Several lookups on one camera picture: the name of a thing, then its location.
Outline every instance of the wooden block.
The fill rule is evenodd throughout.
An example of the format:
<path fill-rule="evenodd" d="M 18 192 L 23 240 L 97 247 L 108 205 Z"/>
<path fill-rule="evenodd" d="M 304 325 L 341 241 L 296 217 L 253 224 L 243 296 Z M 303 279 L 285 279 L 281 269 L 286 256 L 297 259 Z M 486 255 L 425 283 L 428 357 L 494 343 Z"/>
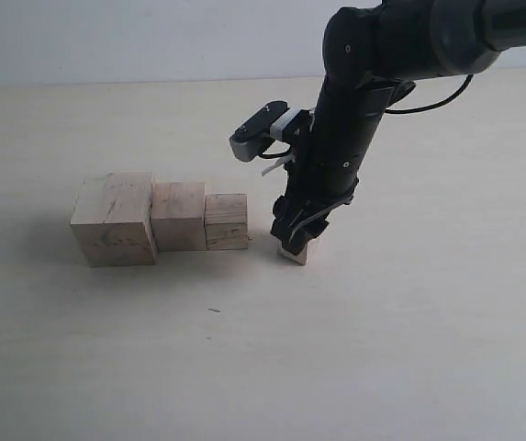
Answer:
<path fill-rule="evenodd" d="M 152 265 L 151 173 L 85 179 L 71 228 L 90 266 Z"/>
<path fill-rule="evenodd" d="M 246 195 L 206 197 L 207 249 L 248 248 L 248 207 Z"/>
<path fill-rule="evenodd" d="M 319 239 L 316 239 L 314 241 L 309 242 L 306 247 L 304 248 L 303 252 L 301 252 L 300 255 L 293 255 L 286 251 L 281 243 L 278 243 L 277 246 L 277 253 L 281 255 L 282 257 L 285 257 L 289 260 L 292 260 L 293 262 L 300 264 L 301 266 L 305 266 L 309 263 L 311 258 L 314 256 L 316 251 L 318 250 L 318 243 Z"/>
<path fill-rule="evenodd" d="M 205 251 L 206 184 L 158 184 L 151 223 L 159 251 Z"/>

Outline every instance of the table surface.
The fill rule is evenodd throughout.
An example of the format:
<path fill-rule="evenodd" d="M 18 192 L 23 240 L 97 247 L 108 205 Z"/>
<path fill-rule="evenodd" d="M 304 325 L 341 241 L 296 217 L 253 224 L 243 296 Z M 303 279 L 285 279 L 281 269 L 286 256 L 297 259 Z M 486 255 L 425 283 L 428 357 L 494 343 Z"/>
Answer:
<path fill-rule="evenodd" d="M 526 70 L 387 117 L 298 267 L 268 235 L 283 172 L 227 138 L 320 84 L 0 88 L 0 441 L 526 439 Z M 116 171 L 248 193 L 251 249 L 86 267 L 77 191 Z"/>

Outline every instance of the robotic arm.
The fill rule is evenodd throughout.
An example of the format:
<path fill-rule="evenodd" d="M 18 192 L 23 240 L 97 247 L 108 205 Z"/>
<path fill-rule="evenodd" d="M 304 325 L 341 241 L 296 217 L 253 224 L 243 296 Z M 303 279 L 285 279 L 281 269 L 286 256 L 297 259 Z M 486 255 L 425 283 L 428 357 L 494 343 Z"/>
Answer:
<path fill-rule="evenodd" d="M 316 108 L 269 103 L 230 138 L 237 159 L 277 159 L 288 173 L 271 234 L 300 254 L 326 230 L 330 213 L 352 202 L 386 113 L 447 104 L 474 74 L 518 46 L 526 46 L 526 0 L 383 0 L 371 9 L 342 8 L 324 34 L 326 76 Z M 413 91 L 414 81 L 464 74 L 464 86 L 438 105 L 388 110 Z M 265 154 L 275 141 L 290 147 Z"/>

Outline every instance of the white wall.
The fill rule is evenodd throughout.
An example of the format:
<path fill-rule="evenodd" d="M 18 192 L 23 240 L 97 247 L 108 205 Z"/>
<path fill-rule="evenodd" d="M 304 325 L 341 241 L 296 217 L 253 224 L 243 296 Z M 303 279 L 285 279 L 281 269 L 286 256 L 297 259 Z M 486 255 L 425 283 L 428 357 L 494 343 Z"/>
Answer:
<path fill-rule="evenodd" d="M 323 29 L 347 3 L 379 2 L 0 0 L 0 85 L 321 74 Z"/>

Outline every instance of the black cable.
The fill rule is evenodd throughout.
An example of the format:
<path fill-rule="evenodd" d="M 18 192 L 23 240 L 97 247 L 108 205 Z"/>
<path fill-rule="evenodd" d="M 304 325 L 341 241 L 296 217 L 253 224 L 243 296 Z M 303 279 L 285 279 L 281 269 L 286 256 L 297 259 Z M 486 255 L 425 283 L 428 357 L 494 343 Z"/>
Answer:
<path fill-rule="evenodd" d="M 422 113 L 427 112 L 429 110 L 434 110 L 436 108 L 440 108 L 443 106 L 446 106 L 447 104 L 452 103 L 456 98 L 458 98 L 460 95 L 463 94 L 463 92 L 466 90 L 466 88 L 471 84 L 473 81 L 474 75 L 468 75 L 466 79 L 464 80 L 463 85 L 460 86 L 460 88 L 454 92 L 452 95 L 450 95 L 448 98 L 444 99 L 440 103 L 432 104 L 430 106 L 426 107 L 416 107 L 416 108 L 408 108 L 403 110 L 389 110 L 387 109 L 385 113 L 388 115 L 410 115 L 412 113 Z"/>
<path fill-rule="evenodd" d="M 279 158 L 285 158 L 286 156 L 289 156 L 293 149 L 289 147 L 287 150 L 281 153 L 272 153 L 272 154 L 265 154 L 265 153 L 259 153 L 259 157 L 263 159 L 279 159 Z"/>

